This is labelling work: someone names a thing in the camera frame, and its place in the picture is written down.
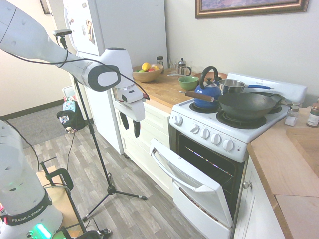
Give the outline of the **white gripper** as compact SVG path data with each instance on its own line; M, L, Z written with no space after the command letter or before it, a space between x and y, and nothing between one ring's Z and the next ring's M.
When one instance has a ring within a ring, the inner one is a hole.
M129 129L127 116L133 119L135 138L140 136L141 124L145 119L145 108L143 103L143 94L137 86L131 85L124 88L113 87L114 106L120 111L125 130Z

